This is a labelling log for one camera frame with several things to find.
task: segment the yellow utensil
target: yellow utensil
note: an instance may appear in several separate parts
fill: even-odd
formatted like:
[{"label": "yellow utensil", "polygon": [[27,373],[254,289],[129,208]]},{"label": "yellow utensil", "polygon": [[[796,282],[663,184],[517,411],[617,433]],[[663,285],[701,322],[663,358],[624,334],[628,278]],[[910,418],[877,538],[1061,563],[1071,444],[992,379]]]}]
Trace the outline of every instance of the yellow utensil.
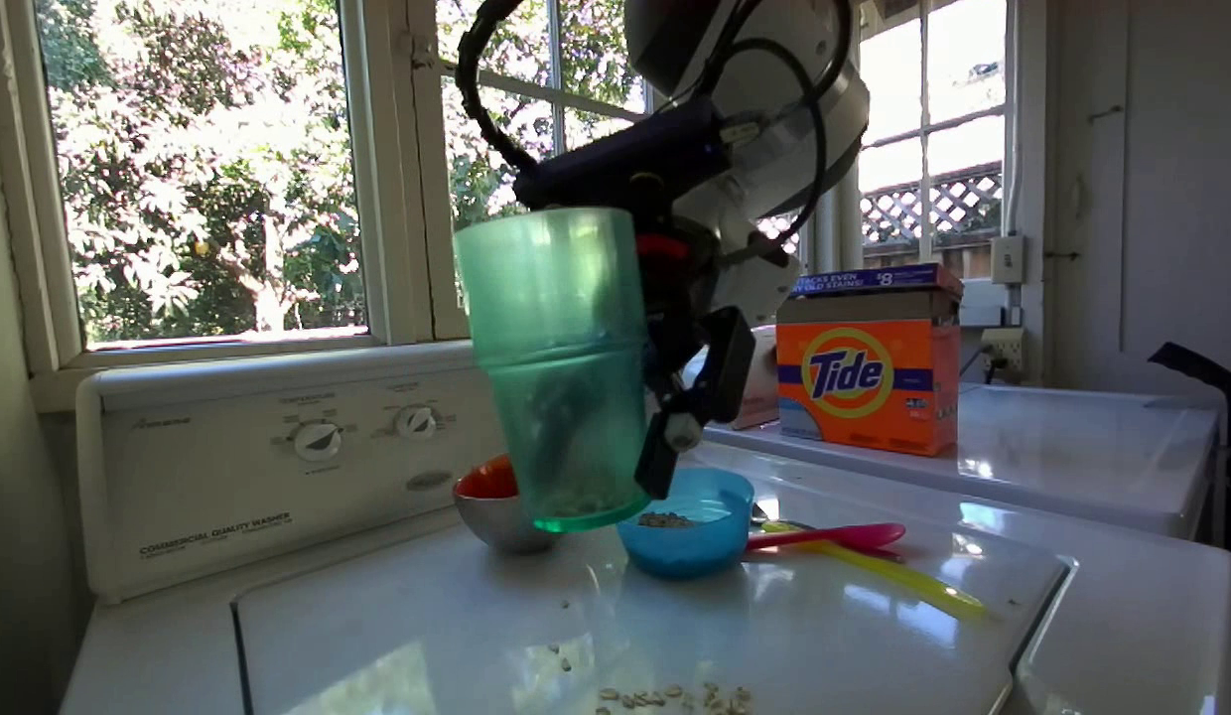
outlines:
[{"label": "yellow utensil", "polygon": [[[777,524],[777,520],[765,520],[761,524],[765,531],[798,531],[796,524]],[[919,573],[910,563],[899,563],[899,560],[881,560],[881,557],[866,557],[866,552],[853,552],[853,547],[843,547],[843,543],[829,543],[829,540],[814,540],[814,543],[796,543],[798,552],[824,552],[824,557],[834,557],[834,560],[845,560],[877,580],[891,580],[899,589],[906,589],[910,597],[951,613],[951,614],[960,614],[960,618],[981,618],[988,614],[988,606],[960,591],[960,589],[951,589],[940,580],[933,580],[928,573]]]}]

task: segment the green plastic cup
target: green plastic cup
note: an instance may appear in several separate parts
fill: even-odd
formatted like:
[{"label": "green plastic cup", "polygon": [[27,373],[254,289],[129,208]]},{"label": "green plastic cup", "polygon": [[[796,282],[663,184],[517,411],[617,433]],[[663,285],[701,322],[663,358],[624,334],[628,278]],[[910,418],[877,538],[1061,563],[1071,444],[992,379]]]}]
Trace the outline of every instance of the green plastic cup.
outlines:
[{"label": "green plastic cup", "polygon": [[477,224],[456,236],[456,265],[535,530],[640,514],[649,314],[630,219],[572,208]]}]

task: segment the tree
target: tree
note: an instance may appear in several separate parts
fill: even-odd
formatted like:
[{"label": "tree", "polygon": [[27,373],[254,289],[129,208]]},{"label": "tree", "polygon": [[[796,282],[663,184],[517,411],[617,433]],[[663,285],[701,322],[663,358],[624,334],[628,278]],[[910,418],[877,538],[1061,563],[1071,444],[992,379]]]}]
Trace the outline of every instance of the tree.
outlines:
[{"label": "tree", "polygon": [[254,34],[180,0],[41,23],[93,340],[360,318],[330,0],[254,5]]}]

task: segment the wire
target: wire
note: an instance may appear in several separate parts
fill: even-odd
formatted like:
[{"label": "wire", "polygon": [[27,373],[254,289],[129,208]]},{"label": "wire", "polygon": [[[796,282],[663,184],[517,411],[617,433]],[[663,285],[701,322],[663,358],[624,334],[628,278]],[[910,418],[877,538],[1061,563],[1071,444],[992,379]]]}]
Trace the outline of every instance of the wire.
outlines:
[{"label": "wire", "polygon": [[[742,5],[742,9],[726,20],[722,40],[736,40],[739,29],[750,20],[750,13],[755,13],[760,5],[761,5],[761,0]],[[837,0],[834,9],[837,9],[837,23],[843,23],[843,29],[837,29],[834,60],[829,60],[825,74],[817,78],[817,86],[814,86],[810,72],[802,68],[802,60],[798,60],[789,49],[783,49],[783,44],[775,44],[775,40],[761,40],[761,34],[739,40],[739,44],[722,49],[720,56],[710,56],[706,74],[703,74],[703,83],[701,83],[703,95],[710,95],[714,83],[722,78],[726,64],[732,64],[736,56],[750,52],[750,49],[761,49],[761,52],[777,56],[777,60],[796,72],[796,78],[802,83],[802,105],[808,105],[810,122],[814,122],[817,159],[814,159],[814,179],[810,179],[810,185],[808,185],[808,204],[802,204],[798,219],[796,219],[785,229],[775,236],[777,246],[785,246],[785,241],[810,224],[814,204],[817,204],[817,196],[825,189],[825,128],[824,128],[824,109],[817,109],[817,99],[843,78],[843,72],[845,72],[845,64],[851,64],[851,44],[853,44],[853,13],[851,13],[851,0]]]},{"label": "wire", "polygon": [[824,109],[817,109],[810,72],[802,68],[802,60],[798,60],[789,49],[755,34],[755,40],[732,44],[732,49],[722,52],[722,64],[732,64],[732,60],[742,56],[742,52],[771,52],[771,56],[777,56],[777,60],[785,64],[785,72],[802,83],[802,105],[808,105],[810,128],[814,128],[814,147],[817,147],[814,155],[817,155],[817,163],[814,163],[814,179],[810,179],[808,204],[802,204],[798,219],[796,219],[785,229],[777,229],[777,238],[775,238],[777,246],[785,246],[785,241],[808,225],[808,219],[814,215],[814,197],[817,197],[817,189],[824,189],[824,184],[825,184],[825,128],[824,128]]},{"label": "wire", "polygon": [[960,379],[973,368],[978,358],[988,358],[988,347],[969,352],[969,362],[960,364]]},{"label": "wire", "polygon": [[456,72],[453,74],[456,74],[460,109],[482,128],[486,142],[493,142],[499,151],[499,159],[511,163],[517,171],[535,171],[535,159],[493,122],[493,117],[482,99],[482,56],[486,56],[495,23],[505,23],[505,15],[517,9],[522,9],[522,0],[486,0],[482,5],[482,13],[472,15],[472,29],[456,44]]}]

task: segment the blue bowl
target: blue bowl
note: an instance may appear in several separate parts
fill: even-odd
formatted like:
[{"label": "blue bowl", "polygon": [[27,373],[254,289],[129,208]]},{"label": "blue bowl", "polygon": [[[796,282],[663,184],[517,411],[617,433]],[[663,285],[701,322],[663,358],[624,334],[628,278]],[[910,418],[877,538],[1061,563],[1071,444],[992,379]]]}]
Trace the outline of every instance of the blue bowl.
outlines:
[{"label": "blue bowl", "polygon": [[634,569],[666,580],[736,569],[747,552],[755,489],[739,473],[678,470],[666,501],[618,520]]}]

